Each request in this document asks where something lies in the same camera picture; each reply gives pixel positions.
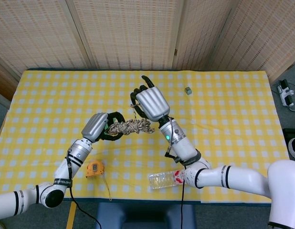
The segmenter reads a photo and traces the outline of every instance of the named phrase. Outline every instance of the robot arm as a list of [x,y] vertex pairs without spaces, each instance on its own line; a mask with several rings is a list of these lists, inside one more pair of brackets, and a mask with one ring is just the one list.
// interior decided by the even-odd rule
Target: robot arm
[[34,189],[14,191],[0,195],[0,219],[19,215],[25,212],[31,204],[41,203],[47,208],[57,207],[63,200],[65,191],[72,186],[72,178],[92,150],[92,143],[102,140],[115,141],[123,134],[110,136],[105,133],[114,119],[124,122],[118,113],[97,113],[90,118],[82,130],[83,138],[76,140],[67,150],[66,158],[57,168],[54,183],[42,183]]
[[271,198],[270,228],[295,229],[294,161],[273,163],[268,168],[268,178],[248,168],[222,166],[211,169],[210,164],[201,157],[177,122],[169,117],[169,105],[160,90],[146,76],[142,78],[149,88],[142,85],[131,93],[135,110],[141,117],[159,122],[160,131],[177,155],[170,157],[186,167],[185,182],[188,185],[197,188],[225,187]]

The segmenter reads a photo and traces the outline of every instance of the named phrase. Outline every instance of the table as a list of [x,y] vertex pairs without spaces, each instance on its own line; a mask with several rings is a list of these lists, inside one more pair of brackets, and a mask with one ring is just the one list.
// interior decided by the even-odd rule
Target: table
[[[52,182],[66,150],[82,137],[94,113],[118,111],[134,118],[129,94],[143,84],[143,74],[163,92],[170,115],[213,167],[249,167],[266,176],[271,163],[288,158],[264,71],[25,71],[0,135],[0,193]],[[101,177],[85,178],[86,165],[98,159],[113,199],[180,200],[181,186],[149,187],[149,175],[182,168],[164,157],[167,142],[158,124],[153,127],[153,134],[94,144],[74,178],[74,196],[108,198]],[[198,200],[270,201],[221,187],[185,187],[185,201]]]

